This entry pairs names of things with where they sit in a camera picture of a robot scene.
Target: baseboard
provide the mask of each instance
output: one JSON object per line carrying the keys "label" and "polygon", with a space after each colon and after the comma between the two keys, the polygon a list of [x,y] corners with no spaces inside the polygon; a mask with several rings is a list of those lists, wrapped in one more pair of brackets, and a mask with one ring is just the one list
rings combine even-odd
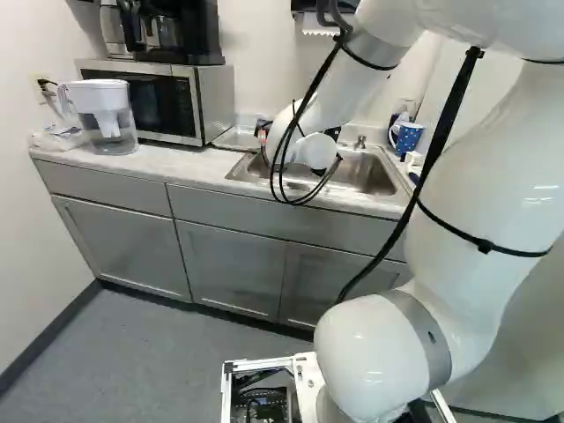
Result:
{"label": "baseboard", "polygon": [[149,301],[154,304],[159,304],[161,306],[176,308],[182,311],[188,311],[193,313],[198,313],[200,315],[208,315],[216,319],[226,320],[232,323],[243,324],[245,326],[250,326],[252,328],[257,328],[260,330],[267,330],[269,332],[277,333],[285,337],[301,339],[308,342],[313,342],[314,332],[312,330],[304,330],[298,328],[292,328],[290,326],[285,326],[279,323],[266,322],[264,320],[255,319],[246,315],[238,315],[236,313],[231,313],[229,311],[220,310],[218,308],[212,308],[204,306],[202,304],[187,303],[179,300],[174,300],[167,297],[162,297],[156,293],[148,293],[146,291],[139,291],[135,288],[130,288],[128,286],[118,285],[113,282],[107,282],[105,280],[99,279],[102,288],[115,293],[123,293],[129,297],[137,298],[143,301]]}
{"label": "baseboard", "polygon": [[94,280],[69,304],[60,315],[0,374],[2,397],[32,363],[51,345],[56,337],[72,322],[75,316],[101,291],[100,282]]}

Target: electrical outlet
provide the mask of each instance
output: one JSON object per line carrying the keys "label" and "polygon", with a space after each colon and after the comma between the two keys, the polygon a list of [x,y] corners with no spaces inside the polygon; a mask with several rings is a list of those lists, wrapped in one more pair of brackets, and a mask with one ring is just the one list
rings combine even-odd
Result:
{"label": "electrical outlet", "polygon": [[[33,95],[35,96],[35,99],[40,105],[47,104],[47,99],[43,95],[41,86],[37,82],[38,79],[52,79],[46,73],[32,73],[29,75],[29,82],[32,85]],[[48,89],[52,92],[55,92],[53,85],[48,85]]]}

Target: faucet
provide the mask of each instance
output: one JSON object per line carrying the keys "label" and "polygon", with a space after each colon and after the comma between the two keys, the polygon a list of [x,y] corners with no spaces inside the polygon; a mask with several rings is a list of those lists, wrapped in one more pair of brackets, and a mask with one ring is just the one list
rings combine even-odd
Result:
{"label": "faucet", "polygon": [[354,147],[353,147],[354,150],[357,150],[358,148],[360,148],[361,150],[365,150],[367,148],[366,140],[367,140],[366,135],[359,134],[356,143],[354,143]]}

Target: blue mug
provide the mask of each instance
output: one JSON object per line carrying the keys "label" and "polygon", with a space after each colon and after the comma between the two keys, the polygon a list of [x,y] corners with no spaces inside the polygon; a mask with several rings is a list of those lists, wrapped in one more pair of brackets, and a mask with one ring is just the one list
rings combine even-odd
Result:
{"label": "blue mug", "polygon": [[397,140],[393,141],[390,137],[390,143],[395,150],[394,153],[401,157],[407,152],[415,150],[424,130],[425,127],[423,125],[419,125],[418,123],[401,122],[397,133]]}

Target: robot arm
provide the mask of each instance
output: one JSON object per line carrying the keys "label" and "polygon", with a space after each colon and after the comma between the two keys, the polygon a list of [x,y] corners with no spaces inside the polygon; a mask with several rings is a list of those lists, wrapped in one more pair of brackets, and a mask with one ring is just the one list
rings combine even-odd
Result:
{"label": "robot arm", "polygon": [[[564,115],[562,16],[564,3],[552,0],[361,1],[348,47],[382,67],[396,63],[425,29],[532,62],[490,117],[439,158],[419,197],[435,217],[501,248],[480,251],[417,209],[405,244],[414,279],[339,304],[317,325],[315,350],[326,382],[317,403],[321,423],[339,421],[330,411],[335,405],[354,421],[385,421],[471,372],[487,356],[513,292],[540,259],[536,252],[547,251],[564,229],[564,142],[546,133]],[[350,120],[367,87],[377,89],[389,74],[340,51],[300,120],[304,132]],[[270,157],[292,117],[289,108],[273,124]],[[312,163],[301,151],[307,143],[294,134],[293,160]]]}
{"label": "robot arm", "polygon": [[[318,132],[350,122],[356,111],[378,94],[393,68],[422,32],[422,29],[414,27],[409,39],[403,37],[394,44],[358,27],[337,53],[315,97],[302,115],[300,127],[306,137],[302,137],[298,131],[293,133],[286,163],[303,163],[313,169],[329,167],[335,159],[337,147],[329,136]],[[376,69],[360,63],[354,56],[373,64]],[[289,105],[274,120],[266,142],[266,155],[270,163],[274,162],[278,143],[300,104],[301,100]]]}

